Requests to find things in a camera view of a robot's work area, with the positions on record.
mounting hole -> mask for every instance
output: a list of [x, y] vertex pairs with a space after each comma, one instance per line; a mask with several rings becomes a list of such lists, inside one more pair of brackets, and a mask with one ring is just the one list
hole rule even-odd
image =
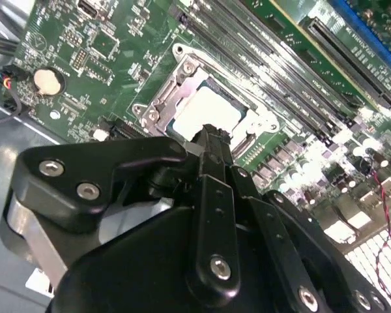
[[59, 113], [57, 110], [52, 110], [50, 113], [50, 117], [52, 119], [60, 119], [61, 118], [61, 113]]
[[312, 312], [317, 312], [319, 310], [319, 303], [315, 298], [314, 294], [311, 293], [306, 287], [300, 286], [298, 289], [298, 295], [300, 296], [301, 302]]

cable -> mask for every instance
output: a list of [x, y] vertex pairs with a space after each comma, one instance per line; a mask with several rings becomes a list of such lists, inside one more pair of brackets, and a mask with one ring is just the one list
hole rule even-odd
[[19, 115], [22, 112], [22, 109], [23, 109], [22, 102], [20, 101], [18, 94], [13, 89], [11, 89], [10, 82], [11, 82], [10, 78], [5, 78], [3, 80], [3, 85], [6, 87], [7, 92], [12, 96], [13, 100], [15, 101], [16, 109], [10, 115], [1, 118], [0, 119], [0, 124], [1, 123], [6, 123], [6, 122], [12, 120], [13, 117]]
[[0, 8], [0, 22], [16, 37], [21, 38], [23, 28], [20, 27], [14, 20], [8, 17]]
[[16, 41], [0, 37], [0, 46], [15, 50], [18, 47], [18, 43]]
[[7, 55], [9, 57], [13, 57], [14, 51], [15, 51], [15, 49], [7, 49], [5, 47], [0, 46], [0, 54], [2, 54], [2, 55]]
[[391, 240], [390, 209], [388, 207], [388, 204], [386, 203], [386, 192], [385, 192], [384, 186], [381, 183], [381, 181], [379, 180], [378, 174], [375, 170], [372, 171], [372, 176], [373, 176], [375, 182], [379, 185], [379, 192], [381, 193], [381, 199], [383, 201], [384, 216], [385, 216], [386, 226], [387, 226], [387, 231], [388, 231], [388, 236], [387, 236], [386, 240], [384, 241], [382, 247], [379, 249], [377, 257], [375, 258], [375, 273], [377, 274], [378, 283], [379, 283], [381, 289], [386, 293], [388, 298], [390, 298], [390, 300], [391, 300], [391, 292], [388, 290], [388, 288], [386, 287], [385, 283], [383, 282], [383, 280], [379, 274], [379, 267], [380, 267], [380, 265], [382, 265], [381, 261], [380, 261], [381, 253], [383, 253], [384, 248], [388, 247], [388, 242], [389, 242], [389, 240]]

screw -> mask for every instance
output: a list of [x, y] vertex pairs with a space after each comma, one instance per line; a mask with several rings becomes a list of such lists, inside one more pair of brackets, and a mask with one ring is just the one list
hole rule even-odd
[[371, 292], [371, 298], [373, 300], [373, 302], [375, 302], [375, 304], [382, 310], [382, 311], [385, 311], [386, 307], [385, 307], [385, 304], [381, 301], [380, 298], [378, 298], [378, 296], [375, 294], [375, 292]]
[[185, 74], [192, 74], [196, 70], [196, 67], [194, 66], [194, 64], [190, 62], [185, 62], [182, 65], [182, 70], [184, 71]]
[[246, 171], [243, 168], [238, 168], [237, 171], [239, 172], [239, 174], [242, 175], [242, 177], [248, 176], [248, 173], [246, 173]]
[[319, 309], [319, 303], [314, 297], [314, 294], [311, 293], [306, 287], [300, 286], [298, 289], [298, 295], [300, 296], [301, 302], [312, 312], [317, 312]]
[[278, 201], [280, 203], [284, 202], [284, 198], [280, 194], [275, 194], [274, 198], [275, 198], [276, 201]]
[[39, 170], [45, 176], [57, 177], [64, 173], [64, 166], [57, 161], [47, 160], [39, 164]]
[[361, 292], [358, 290], [355, 290], [355, 299], [366, 310], [368, 310], [368, 311], [371, 310], [371, 303], [369, 303], [368, 299], [364, 295], [362, 295]]
[[100, 189], [90, 183], [81, 183], [77, 187], [77, 194], [86, 200], [95, 200], [100, 195]]
[[210, 269], [217, 278], [228, 280], [231, 275], [229, 264], [221, 257], [215, 256], [210, 261]]
[[136, 115], [140, 115], [142, 112], [142, 109], [140, 106], [134, 106], [133, 111], [135, 112]]

pivot bolt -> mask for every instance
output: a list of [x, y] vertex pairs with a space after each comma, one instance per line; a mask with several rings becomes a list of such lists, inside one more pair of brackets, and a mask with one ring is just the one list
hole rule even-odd
[[64, 173], [64, 166], [57, 161], [47, 160], [39, 164], [39, 171], [45, 176], [57, 177]]
[[184, 71], [185, 74], [192, 74], [196, 70], [196, 67], [191, 62], [185, 62], [182, 65], [182, 70]]
[[301, 302], [312, 312], [317, 312], [319, 309], [319, 303], [315, 298], [314, 294], [311, 293], [306, 287], [300, 286], [298, 289], [298, 295], [300, 296]]
[[369, 303], [368, 299], [359, 290], [355, 290], [355, 299], [366, 310], [371, 310], [371, 303]]
[[229, 264], [218, 256], [211, 259], [210, 269], [221, 280], [228, 280], [230, 278], [231, 270]]
[[239, 174], [242, 177], [247, 177], [248, 176], [248, 173], [246, 173], [246, 171], [243, 168], [238, 168], [237, 171], [239, 172]]
[[77, 194], [86, 200], [95, 200], [100, 195], [100, 189], [90, 183], [81, 183], [77, 187]]
[[278, 201], [280, 203], [284, 202], [284, 198], [280, 194], [275, 194], [274, 198], [275, 198], [276, 201]]

black metal bracket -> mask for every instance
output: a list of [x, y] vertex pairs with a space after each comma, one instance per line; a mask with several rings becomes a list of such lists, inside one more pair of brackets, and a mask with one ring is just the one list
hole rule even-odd
[[[97, 229], [112, 201], [116, 181], [136, 179], [134, 173], [155, 167], [179, 164], [186, 156], [170, 138], [32, 148], [18, 157], [11, 189], [33, 212], [69, 232], [85, 233]], [[81, 197], [78, 188], [82, 183], [97, 189], [89, 185], [84, 192], [90, 197]], [[93, 199], [92, 193], [98, 196]]]
[[[307, 212], [275, 190], [258, 194], [233, 164], [225, 132], [206, 125], [192, 145], [197, 156], [169, 138], [19, 156], [5, 219], [39, 265], [52, 272], [48, 262], [69, 260], [62, 280], [63, 271], [50, 273], [58, 285], [50, 312], [391, 312]], [[122, 203], [175, 203], [97, 247], [102, 214], [119, 194]], [[33, 228], [17, 223], [20, 212]]]

